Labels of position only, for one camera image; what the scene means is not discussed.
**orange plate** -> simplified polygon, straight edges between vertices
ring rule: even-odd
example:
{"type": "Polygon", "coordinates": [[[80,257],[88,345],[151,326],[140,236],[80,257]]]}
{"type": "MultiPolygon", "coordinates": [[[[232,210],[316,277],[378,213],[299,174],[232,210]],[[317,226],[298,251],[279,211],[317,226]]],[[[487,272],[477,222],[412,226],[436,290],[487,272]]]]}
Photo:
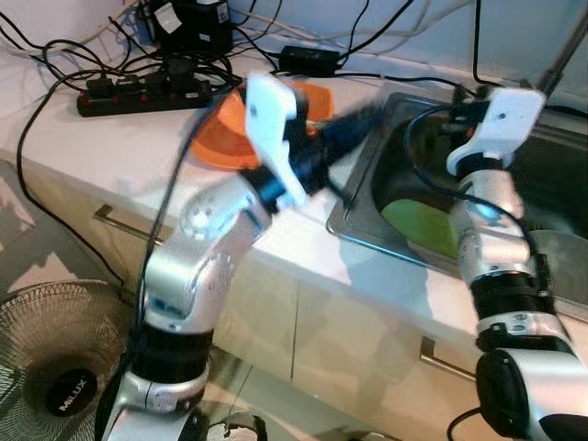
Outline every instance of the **orange plate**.
{"type": "MultiPolygon", "coordinates": [[[[309,100],[310,121],[333,115],[331,89],[296,81],[288,85],[303,91],[309,100]]],[[[259,166],[254,149],[245,137],[245,105],[239,92],[232,91],[226,97],[217,116],[192,141],[190,151],[200,161],[221,168],[241,170],[259,166]]]]}

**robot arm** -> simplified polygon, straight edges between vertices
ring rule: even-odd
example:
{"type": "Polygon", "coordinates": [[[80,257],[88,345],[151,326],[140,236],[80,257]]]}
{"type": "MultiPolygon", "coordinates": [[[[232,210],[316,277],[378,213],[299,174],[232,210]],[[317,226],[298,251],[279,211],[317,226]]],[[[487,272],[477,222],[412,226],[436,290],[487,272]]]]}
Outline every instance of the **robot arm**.
{"type": "Polygon", "coordinates": [[[273,214],[333,187],[329,167],[363,141],[381,115],[369,107],[328,123],[312,138],[303,96],[269,75],[252,76],[246,94],[247,135],[264,166],[196,194],[172,236],[153,252],[140,341],[103,394],[99,409],[107,417],[96,418],[96,440],[264,441],[255,418],[236,414],[209,429],[196,408],[234,269],[273,214]]]}
{"type": "MultiPolygon", "coordinates": [[[[504,170],[543,107],[536,91],[494,89],[470,140],[447,158],[459,191],[517,219],[524,206],[504,170]]],[[[558,319],[546,282],[546,257],[520,224],[488,206],[460,201],[450,214],[459,268],[480,322],[476,368],[481,414],[506,437],[588,439],[588,369],[558,319]]]]}

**fan grille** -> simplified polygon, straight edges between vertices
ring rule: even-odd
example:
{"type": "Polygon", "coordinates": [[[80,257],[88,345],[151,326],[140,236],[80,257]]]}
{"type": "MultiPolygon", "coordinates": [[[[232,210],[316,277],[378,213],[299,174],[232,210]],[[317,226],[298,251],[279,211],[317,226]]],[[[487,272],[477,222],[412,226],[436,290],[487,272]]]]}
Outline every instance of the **fan grille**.
{"type": "Polygon", "coordinates": [[[131,309],[106,283],[43,284],[0,305],[0,439],[93,438],[98,397],[114,373],[130,329],[131,309]],[[74,416],[55,416],[46,397],[72,369],[87,369],[97,392],[74,416]]]}

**white countertop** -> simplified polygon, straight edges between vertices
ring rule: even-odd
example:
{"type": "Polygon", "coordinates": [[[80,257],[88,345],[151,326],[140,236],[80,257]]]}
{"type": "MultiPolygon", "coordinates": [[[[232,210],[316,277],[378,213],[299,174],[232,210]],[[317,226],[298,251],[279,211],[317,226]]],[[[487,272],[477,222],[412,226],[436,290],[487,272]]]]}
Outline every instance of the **white countertop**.
{"type": "MultiPolygon", "coordinates": [[[[262,70],[267,70],[266,65],[256,58],[235,59],[238,74],[262,70]]],[[[311,81],[333,89],[335,113],[375,96],[383,84],[343,78],[311,81]]],[[[428,83],[388,83],[387,92],[391,91],[440,99],[451,96],[451,89],[428,83]]],[[[0,119],[0,158],[14,162],[18,137],[37,104],[0,119]]],[[[194,113],[82,119],[75,109],[74,92],[61,88],[28,135],[25,166],[152,219],[194,113]]],[[[334,167],[335,181],[345,182],[355,159],[356,154],[334,167]]],[[[183,167],[166,223],[174,224],[179,208],[195,191],[229,174],[190,159],[183,167]]],[[[323,191],[305,209],[278,215],[255,244],[254,257],[321,288],[407,314],[432,334],[459,341],[475,334],[476,314],[461,280],[331,235],[325,223],[334,202],[323,191]]]]}

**sink basin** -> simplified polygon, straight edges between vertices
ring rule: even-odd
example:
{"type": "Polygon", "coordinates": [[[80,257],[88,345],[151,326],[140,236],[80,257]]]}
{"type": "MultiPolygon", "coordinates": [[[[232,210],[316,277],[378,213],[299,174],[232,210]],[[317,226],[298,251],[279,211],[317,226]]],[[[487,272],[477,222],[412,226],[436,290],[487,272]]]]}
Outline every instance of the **sink basin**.
{"type": "MultiPolygon", "coordinates": [[[[430,190],[414,174],[401,136],[408,119],[435,101],[405,94],[391,95],[385,112],[390,124],[372,133],[359,155],[345,190],[353,208],[337,203],[327,223],[329,231],[383,253],[459,277],[454,258],[411,241],[380,214],[391,202],[418,201],[449,212],[451,198],[430,190]]],[[[450,145],[439,136],[443,117],[430,117],[415,126],[413,142],[417,163],[434,182],[455,188],[446,171],[450,145]]],[[[510,167],[517,191],[526,204],[525,222],[531,230],[555,230],[588,239],[588,148],[586,137],[537,125],[516,152],[510,167]]],[[[588,293],[584,294],[588,304],[588,293]]]]}

